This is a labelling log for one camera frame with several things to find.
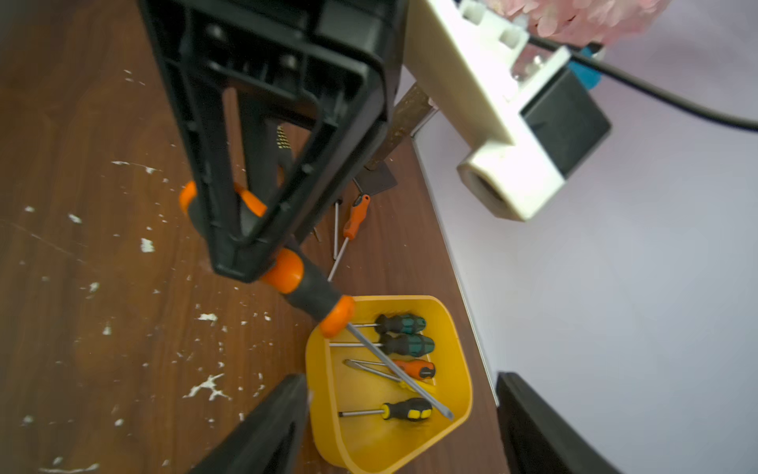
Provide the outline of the black handled long screwdriver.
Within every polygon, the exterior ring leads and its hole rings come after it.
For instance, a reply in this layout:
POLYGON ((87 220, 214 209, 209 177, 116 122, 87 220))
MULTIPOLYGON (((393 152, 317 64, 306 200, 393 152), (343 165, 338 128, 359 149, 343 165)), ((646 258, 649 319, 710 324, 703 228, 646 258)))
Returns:
POLYGON ((339 197, 334 203, 334 246, 333 246, 333 259, 337 260, 337 256, 340 252, 340 221, 341 221, 341 205, 343 204, 343 199, 339 197))

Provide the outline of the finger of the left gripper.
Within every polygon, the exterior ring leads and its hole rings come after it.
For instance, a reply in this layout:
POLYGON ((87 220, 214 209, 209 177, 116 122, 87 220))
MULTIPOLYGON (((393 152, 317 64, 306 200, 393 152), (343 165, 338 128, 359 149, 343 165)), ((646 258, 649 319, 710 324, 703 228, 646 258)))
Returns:
POLYGON ((340 88, 318 94, 244 91, 239 102, 248 189, 268 207, 246 235, 270 249, 310 231, 383 141, 391 111, 382 88, 360 88, 353 97, 340 88), (310 136, 284 166, 280 185, 272 128, 281 122, 306 128, 310 136))
POLYGON ((193 176, 183 210, 205 239, 213 270, 254 282, 278 252, 262 235, 276 186, 278 120, 257 98, 206 72, 167 58, 160 70, 193 176))

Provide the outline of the orange handled screwdriver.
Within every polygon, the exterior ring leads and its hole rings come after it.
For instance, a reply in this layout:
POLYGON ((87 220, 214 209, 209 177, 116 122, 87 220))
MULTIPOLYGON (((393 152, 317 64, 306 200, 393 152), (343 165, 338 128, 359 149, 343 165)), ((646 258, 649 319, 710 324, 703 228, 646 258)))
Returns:
MULTIPOLYGON (((393 363, 406 373, 409 377, 420 381, 427 381, 433 379, 436 376, 436 367, 430 361, 423 361, 422 359, 413 359, 412 361, 400 361, 400 359, 394 359, 393 363)), ((358 371, 364 371, 370 374, 378 375, 380 377, 400 381, 400 377, 395 373, 390 373, 390 369, 379 363, 379 361, 362 361, 361 359, 346 359, 343 364, 351 369, 357 369, 358 371)))

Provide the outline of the small orange black screwdriver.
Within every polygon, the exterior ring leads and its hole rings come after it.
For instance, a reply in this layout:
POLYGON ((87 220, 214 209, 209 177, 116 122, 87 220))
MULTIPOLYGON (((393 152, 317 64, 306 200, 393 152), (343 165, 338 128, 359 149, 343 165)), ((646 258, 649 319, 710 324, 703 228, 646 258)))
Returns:
MULTIPOLYGON (((215 260, 215 272, 239 282, 261 280, 287 299, 290 305, 306 312, 318 324, 322 335, 328 339, 345 330, 355 337, 355 343, 373 343, 353 326, 356 301, 353 297, 339 292, 328 277, 307 259, 296 244, 287 244, 270 259, 264 260, 260 270, 248 267, 234 270, 215 260)), ((392 355, 385 355, 375 347, 367 349, 392 373, 395 373, 418 397, 424 398, 448 420, 453 420, 453 412, 437 400, 426 387, 409 377, 392 361, 392 355)))

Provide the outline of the black yellow thin screwdriver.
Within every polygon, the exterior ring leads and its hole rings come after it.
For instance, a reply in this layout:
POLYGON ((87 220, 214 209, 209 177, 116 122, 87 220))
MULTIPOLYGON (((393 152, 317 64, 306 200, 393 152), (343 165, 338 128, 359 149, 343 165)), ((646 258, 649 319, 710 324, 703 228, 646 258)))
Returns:
POLYGON ((282 126, 276 128, 276 161, 285 173, 290 172, 294 163, 293 151, 282 126))

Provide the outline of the black yellow grip screwdriver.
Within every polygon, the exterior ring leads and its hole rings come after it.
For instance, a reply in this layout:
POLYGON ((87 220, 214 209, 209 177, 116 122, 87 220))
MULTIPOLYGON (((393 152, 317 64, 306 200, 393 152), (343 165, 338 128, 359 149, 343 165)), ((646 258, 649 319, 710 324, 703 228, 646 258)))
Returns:
POLYGON ((339 412, 340 418, 379 416, 382 420, 420 422, 432 415, 432 404, 424 398, 410 398, 396 403, 383 403, 378 409, 339 412))

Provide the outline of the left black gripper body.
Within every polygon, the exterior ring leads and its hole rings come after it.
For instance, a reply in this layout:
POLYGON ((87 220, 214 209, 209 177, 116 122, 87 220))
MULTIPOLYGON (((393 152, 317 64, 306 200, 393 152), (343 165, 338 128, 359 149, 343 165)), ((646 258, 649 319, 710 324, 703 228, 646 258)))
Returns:
POLYGON ((182 136, 225 131, 229 88, 300 128, 389 130, 406 1, 141 1, 138 8, 182 136))

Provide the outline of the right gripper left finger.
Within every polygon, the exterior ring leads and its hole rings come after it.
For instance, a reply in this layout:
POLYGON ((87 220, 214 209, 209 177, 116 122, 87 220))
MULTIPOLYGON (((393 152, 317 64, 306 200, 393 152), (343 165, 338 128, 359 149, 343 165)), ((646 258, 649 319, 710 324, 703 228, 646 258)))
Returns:
POLYGON ((292 473, 310 408, 306 376, 290 374, 193 473, 292 473))

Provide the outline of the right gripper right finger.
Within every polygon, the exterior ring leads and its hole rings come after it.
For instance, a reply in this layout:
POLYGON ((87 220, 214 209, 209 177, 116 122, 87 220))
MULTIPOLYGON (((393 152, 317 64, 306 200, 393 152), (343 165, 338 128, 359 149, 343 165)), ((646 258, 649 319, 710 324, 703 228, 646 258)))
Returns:
POLYGON ((617 473, 519 374, 497 375, 497 420, 512 473, 617 473))

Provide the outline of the green black screwdriver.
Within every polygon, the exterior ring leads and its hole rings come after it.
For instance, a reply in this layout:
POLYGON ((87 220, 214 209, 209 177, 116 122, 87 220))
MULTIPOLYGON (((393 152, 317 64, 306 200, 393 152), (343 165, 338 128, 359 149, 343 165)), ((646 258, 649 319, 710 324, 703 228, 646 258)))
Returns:
POLYGON ((362 343, 331 343, 331 348, 363 348, 375 347, 385 355, 397 355, 405 357, 423 357, 431 354, 436 347, 433 339, 423 335, 399 335, 392 336, 389 334, 382 335, 378 342, 370 343, 368 346, 362 343))
POLYGON ((380 314, 372 323, 353 323, 355 328, 370 328, 377 334, 416 335, 426 329, 426 320, 414 314, 380 314))

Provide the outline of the yellow plastic storage box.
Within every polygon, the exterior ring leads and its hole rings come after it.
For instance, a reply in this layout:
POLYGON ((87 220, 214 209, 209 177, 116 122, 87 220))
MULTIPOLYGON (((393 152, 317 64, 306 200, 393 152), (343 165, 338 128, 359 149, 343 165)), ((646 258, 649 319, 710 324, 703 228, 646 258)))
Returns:
POLYGON ((351 473, 394 473, 442 440, 469 417, 473 406, 471 377, 452 316, 429 295, 359 296, 355 325, 370 341, 378 334, 371 323, 385 314, 415 314, 426 320, 422 332, 434 340, 426 360, 435 377, 424 388, 454 417, 433 411, 424 421, 383 420, 385 403, 414 397, 414 392, 386 378, 386 369, 349 332, 332 341, 314 330, 306 345, 307 384, 313 394, 311 429, 319 454, 351 473))

